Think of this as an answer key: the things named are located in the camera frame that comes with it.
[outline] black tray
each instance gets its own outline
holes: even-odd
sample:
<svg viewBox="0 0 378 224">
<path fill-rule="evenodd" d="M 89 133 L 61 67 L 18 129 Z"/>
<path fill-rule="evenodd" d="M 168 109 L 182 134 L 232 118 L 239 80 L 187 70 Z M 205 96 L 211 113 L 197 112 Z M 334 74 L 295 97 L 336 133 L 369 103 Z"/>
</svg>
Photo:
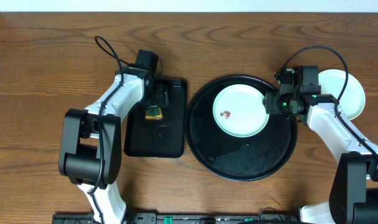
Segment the black tray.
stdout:
<svg viewBox="0 0 378 224">
<path fill-rule="evenodd" d="M 157 80 L 168 86 L 169 106 L 161 108 L 163 119 L 145 120 L 145 111 L 128 114 L 124 151 L 128 156 L 172 157 L 183 154 L 184 116 L 187 98 L 185 80 Z"/>
<path fill-rule="evenodd" d="M 221 130 L 212 105 L 224 88 L 250 85 L 262 94 L 276 90 L 271 84 L 248 75 L 218 78 L 204 86 L 190 102 L 185 121 L 187 143 L 197 160 L 211 172 L 230 180 L 250 181 L 276 172 L 290 158 L 297 138 L 296 121 L 271 115 L 254 136 L 238 138 Z"/>
</svg>

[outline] round white plate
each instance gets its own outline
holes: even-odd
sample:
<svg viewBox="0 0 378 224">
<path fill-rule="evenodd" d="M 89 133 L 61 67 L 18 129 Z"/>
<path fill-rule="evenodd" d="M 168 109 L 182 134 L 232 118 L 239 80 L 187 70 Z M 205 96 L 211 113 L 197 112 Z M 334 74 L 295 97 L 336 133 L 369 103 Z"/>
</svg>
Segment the round white plate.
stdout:
<svg viewBox="0 0 378 224">
<path fill-rule="evenodd" d="M 345 71 L 330 69 L 319 73 L 321 94 L 332 94 L 338 97 L 345 82 Z M 348 119 L 359 116 L 366 105 L 366 94 L 359 81 L 349 74 L 348 84 L 339 104 L 342 106 Z"/>
<path fill-rule="evenodd" d="M 256 88 L 237 84 L 224 88 L 215 98 L 213 113 L 218 126 L 235 137 L 250 137 L 268 123 L 262 105 L 264 96 Z"/>
</svg>

